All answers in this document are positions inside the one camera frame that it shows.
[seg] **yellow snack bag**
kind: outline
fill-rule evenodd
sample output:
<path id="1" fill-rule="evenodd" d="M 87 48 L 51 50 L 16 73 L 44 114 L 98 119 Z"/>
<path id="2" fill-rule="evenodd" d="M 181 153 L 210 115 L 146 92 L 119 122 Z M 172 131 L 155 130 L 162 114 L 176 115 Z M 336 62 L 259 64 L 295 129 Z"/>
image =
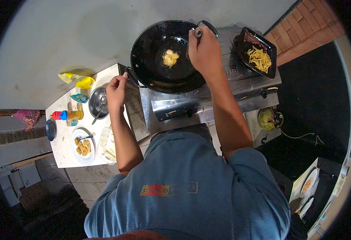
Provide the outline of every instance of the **yellow snack bag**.
<path id="1" fill-rule="evenodd" d="M 76 87 L 82 89 L 91 88 L 94 83 L 94 79 L 92 77 L 80 76 L 73 73 L 58 74 L 58 77 L 67 84 L 71 83 L 73 80 L 77 80 L 78 82 L 76 84 Z"/>

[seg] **printed logo on shirt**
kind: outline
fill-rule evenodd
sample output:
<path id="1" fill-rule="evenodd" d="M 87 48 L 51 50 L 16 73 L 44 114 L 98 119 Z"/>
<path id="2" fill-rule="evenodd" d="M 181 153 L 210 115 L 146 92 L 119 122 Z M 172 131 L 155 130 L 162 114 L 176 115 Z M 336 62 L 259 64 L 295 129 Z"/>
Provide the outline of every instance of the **printed logo on shirt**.
<path id="1" fill-rule="evenodd" d="M 198 193 L 198 182 L 188 182 L 186 184 L 169 184 L 169 185 L 143 185 L 141 196 L 159 196 L 171 197 L 185 194 Z"/>

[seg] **red cap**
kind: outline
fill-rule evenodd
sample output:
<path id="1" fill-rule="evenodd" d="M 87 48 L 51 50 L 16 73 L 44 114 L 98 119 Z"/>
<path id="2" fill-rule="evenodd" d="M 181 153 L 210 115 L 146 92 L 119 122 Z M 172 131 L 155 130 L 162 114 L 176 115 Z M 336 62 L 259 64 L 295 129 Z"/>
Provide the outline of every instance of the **red cap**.
<path id="1" fill-rule="evenodd" d="M 52 115 L 50 115 L 54 120 L 59 120 L 59 115 L 62 113 L 62 111 L 55 111 L 53 112 Z"/>

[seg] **yellow bottle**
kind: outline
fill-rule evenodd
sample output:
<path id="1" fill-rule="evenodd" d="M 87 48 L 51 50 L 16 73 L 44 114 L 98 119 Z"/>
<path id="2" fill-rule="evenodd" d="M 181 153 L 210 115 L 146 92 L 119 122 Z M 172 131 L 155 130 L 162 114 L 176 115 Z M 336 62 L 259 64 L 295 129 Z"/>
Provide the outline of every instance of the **yellow bottle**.
<path id="1" fill-rule="evenodd" d="M 82 109 L 78 109 L 77 111 L 66 111 L 67 112 L 67 120 L 81 120 L 83 118 Z"/>

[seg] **frying batter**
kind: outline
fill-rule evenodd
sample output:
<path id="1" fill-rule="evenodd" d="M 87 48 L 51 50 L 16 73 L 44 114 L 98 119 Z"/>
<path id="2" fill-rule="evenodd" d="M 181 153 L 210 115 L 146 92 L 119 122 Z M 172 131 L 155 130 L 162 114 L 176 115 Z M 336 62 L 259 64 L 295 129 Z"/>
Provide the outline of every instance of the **frying batter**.
<path id="1" fill-rule="evenodd" d="M 162 56 L 163 64 L 171 67 L 177 62 L 178 58 L 179 55 L 169 49 L 166 51 L 165 55 Z"/>

